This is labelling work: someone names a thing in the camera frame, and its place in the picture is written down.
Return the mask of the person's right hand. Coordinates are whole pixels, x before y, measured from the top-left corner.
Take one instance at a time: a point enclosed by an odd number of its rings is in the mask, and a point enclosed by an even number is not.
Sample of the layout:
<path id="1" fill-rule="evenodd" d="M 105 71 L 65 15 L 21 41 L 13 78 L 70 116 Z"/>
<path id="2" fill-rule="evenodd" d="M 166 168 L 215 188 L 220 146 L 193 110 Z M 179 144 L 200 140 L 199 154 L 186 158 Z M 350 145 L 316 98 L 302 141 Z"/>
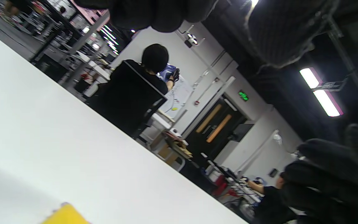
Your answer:
<path id="1" fill-rule="evenodd" d="M 358 124 L 348 126 L 345 139 L 307 140 L 285 167 L 280 195 L 297 224 L 358 224 Z"/>

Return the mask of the person's left hand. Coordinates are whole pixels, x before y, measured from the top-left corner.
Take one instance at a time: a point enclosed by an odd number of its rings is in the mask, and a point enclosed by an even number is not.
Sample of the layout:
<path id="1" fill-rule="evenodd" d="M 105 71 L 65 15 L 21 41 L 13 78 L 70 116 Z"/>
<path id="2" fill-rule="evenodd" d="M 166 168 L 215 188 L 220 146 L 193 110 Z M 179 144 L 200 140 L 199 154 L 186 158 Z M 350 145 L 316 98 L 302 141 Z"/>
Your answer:
<path id="1" fill-rule="evenodd" d="M 152 27 L 171 33 L 183 23 L 204 21 L 217 0 L 76 0 L 86 9 L 108 10 L 121 29 Z M 264 63 L 282 68 L 299 60 L 327 24 L 338 0 L 260 0 L 248 11 L 243 27 L 251 49 Z"/>

